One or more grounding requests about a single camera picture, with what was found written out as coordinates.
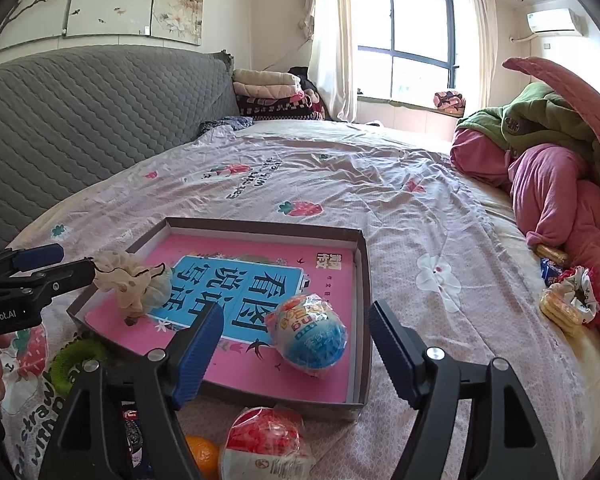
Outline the small orange tangerine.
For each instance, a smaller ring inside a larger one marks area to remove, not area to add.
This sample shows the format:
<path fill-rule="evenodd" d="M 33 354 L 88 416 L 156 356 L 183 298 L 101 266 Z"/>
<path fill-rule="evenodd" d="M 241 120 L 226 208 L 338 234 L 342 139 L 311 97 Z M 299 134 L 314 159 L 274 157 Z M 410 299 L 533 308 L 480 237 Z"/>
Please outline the small orange tangerine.
<path fill-rule="evenodd" d="M 220 449 L 203 437 L 186 436 L 185 439 L 202 476 L 206 480 L 219 480 Z"/>

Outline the cream dotted scrunchie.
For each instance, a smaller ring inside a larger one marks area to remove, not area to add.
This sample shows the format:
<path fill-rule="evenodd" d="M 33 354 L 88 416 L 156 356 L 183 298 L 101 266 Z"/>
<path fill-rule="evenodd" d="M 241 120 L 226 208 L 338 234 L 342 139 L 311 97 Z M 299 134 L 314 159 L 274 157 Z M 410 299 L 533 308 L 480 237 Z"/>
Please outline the cream dotted scrunchie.
<path fill-rule="evenodd" d="M 148 266 L 129 252 L 105 250 L 93 257 L 92 263 L 94 285 L 102 292 L 114 293 L 127 326 L 133 326 L 171 298 L 173 272 L 164 262 Z"/>

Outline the white red toy egg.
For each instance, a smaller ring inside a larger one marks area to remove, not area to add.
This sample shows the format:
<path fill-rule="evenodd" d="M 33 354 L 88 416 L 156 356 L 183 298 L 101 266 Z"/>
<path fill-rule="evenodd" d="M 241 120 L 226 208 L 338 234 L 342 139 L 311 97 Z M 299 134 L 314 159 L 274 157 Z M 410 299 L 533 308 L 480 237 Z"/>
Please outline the white red toy egg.
<path fill-rule="evenodd" d="M 230 426 L 219 458 L 221 479 L 309 478 L 315 465 L 302 417 L 290 408 L 247 408 Z"/>

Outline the blue red toy egg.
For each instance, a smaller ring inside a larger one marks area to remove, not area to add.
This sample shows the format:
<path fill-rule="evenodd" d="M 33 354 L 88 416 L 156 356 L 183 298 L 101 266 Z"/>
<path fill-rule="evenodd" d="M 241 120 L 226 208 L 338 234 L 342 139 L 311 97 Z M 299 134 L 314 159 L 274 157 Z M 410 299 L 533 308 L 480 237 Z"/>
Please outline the blue red toy egg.
<path fill-rule="evenodd" d="M 304 374 L 323 377 L 347 349 L 348 331 L 332 305 L 321 296 L 297 295 L 265 317 L 271 346 Z"/>

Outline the blue oreo cookie packet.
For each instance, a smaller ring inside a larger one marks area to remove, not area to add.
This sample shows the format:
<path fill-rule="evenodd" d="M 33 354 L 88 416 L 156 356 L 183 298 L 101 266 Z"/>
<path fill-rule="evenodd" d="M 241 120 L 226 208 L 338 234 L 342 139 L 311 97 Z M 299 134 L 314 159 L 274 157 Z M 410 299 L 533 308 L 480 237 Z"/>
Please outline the blue oreo cookie packet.
<path fill-rule="evenodd" d="M 137 411 L 126 410 L 123 412 L 126 440 L 130 448 L 132 465 L 134 468 L 140 466 L 143 459 L 143 434 L 138 422 Z"/>

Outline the grey quilted headboard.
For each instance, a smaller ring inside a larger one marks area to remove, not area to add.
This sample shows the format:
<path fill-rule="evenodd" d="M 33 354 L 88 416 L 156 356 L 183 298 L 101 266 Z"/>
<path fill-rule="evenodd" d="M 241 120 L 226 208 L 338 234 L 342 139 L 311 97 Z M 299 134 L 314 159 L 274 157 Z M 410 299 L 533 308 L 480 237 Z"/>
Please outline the grey quilted headboard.
<path fill-rule="evenodd" d="M 225 51 L 87 46 L 0 65 L 0 250 L 62 200 L 238 113 Z"/>

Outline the biscuit packet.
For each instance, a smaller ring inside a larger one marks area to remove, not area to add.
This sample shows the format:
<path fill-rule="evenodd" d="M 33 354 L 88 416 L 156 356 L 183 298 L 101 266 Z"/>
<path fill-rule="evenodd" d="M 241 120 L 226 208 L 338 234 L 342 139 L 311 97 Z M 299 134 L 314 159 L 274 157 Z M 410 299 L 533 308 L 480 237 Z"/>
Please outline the biscuit packet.
<path fill-rule="evenodd" d="M 600 313 L 595 272 L 584 266 L 562 272 L 543 290 L 539 308 L 564 334 L 576 336 Z"/>

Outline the blue snack wrapper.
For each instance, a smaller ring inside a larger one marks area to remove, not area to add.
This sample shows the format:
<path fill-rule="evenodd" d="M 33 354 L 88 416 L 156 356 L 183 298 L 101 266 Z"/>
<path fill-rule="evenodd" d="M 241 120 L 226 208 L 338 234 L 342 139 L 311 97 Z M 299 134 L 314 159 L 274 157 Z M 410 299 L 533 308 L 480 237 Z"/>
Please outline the blue snack wrapper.
<path fill-rule="evenodd" d="M 541 259 L 540 269 L 542 280 L 546 287 L 556 283 L 558 278 L 565 272 L 565 269 L 562 266 L 558 266 L 557 263 L 554 263 L 554 261 L 549 258 Z"/>

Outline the pink strawberry bedsheet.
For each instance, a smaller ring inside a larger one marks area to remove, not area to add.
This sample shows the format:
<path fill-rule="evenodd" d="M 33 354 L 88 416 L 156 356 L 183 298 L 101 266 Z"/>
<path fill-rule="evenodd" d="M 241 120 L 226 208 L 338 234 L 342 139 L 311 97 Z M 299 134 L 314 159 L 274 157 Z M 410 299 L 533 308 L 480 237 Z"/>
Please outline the pink strawberry bedsheet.
<path fill-rule="evenodd" d="M 361 231 L 373 296 L 455 359 L 508 359 L 558 476 L 590 469 L 596 430 L 580 360 L 444 156 L 335 125 L 216 130 L 46 209 L 14 244 L 57 242 L 72 260 L 127 248 L 166 217 Z"/>

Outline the pink quilt heap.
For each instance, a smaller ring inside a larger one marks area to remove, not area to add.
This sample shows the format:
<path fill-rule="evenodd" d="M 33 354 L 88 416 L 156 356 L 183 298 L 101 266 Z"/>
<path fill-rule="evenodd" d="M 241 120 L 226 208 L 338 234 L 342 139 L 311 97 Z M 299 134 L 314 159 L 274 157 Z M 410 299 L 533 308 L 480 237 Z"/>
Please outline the pink quilt heap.
<path fill-rule="evenodd" d="M 460 129 L 451 160 L 463 174 L 509 192 L 528 246 L 562 248 L 574 264 L 592 270 L 600 303 L 600 187 L 585 177 L 582 156 L 543 143 L 515 157 L 484 134 Z M 600 313 L 596 324 L 600 331 Z"/>

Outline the patterned bag on sill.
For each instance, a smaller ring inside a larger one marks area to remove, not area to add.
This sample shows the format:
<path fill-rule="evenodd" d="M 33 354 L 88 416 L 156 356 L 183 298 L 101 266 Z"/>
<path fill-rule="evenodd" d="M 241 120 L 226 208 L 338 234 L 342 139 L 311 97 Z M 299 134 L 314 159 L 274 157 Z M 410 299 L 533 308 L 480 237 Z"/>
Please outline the patterned bag on sill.
<path fill-rule="evenodd" d="M 444 90 L 434 94 L 434 106 L 445 114 L 463 116 L 466 110 L 466 100 L 460 92 Z"/>

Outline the white air conditioner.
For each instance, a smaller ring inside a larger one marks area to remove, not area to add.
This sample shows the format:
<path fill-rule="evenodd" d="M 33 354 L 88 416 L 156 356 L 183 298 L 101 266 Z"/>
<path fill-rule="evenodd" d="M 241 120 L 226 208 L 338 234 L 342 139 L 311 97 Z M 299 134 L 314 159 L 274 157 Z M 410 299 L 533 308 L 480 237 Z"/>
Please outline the white air conditioner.
<path fill-rule="evenodd" d="M 580 18 L 568 8 L 530 12 L 527 14 L 527 24 L 535 35 L 586 35 Z"/>

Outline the right cream curtain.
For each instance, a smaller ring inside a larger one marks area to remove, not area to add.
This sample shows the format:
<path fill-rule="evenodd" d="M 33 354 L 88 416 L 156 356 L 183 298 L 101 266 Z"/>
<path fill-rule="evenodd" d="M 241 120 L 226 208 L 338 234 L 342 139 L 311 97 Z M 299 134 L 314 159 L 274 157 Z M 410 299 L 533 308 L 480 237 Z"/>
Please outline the right cream curtain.
<path fill-rule="evenodd" d="M 498 65 L 496 0 L 467 0 L 467 113 L 488 107 Z"/>

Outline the floral wall painting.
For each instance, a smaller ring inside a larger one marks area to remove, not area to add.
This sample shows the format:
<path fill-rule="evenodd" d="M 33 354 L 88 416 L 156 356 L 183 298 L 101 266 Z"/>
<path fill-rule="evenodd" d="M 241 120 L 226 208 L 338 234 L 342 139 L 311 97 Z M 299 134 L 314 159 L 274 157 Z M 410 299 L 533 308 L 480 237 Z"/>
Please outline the floral wall painting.
<path fill-rule="evenodd" d="M 204 0 L 17 0 L 0 51 L 50 38 L 156 37 L 201 44 Z"/>

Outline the window with dark frame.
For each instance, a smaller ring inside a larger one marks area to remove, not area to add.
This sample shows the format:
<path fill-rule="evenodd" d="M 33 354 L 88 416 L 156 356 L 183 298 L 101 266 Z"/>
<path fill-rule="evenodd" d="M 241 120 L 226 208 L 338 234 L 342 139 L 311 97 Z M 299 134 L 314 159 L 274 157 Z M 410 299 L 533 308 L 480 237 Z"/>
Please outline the window with dark frame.
<path fill-rule="evenodd" d="M 358 94 L 423 107 L 453 89 L 455 0 L 356 0 Z"/>

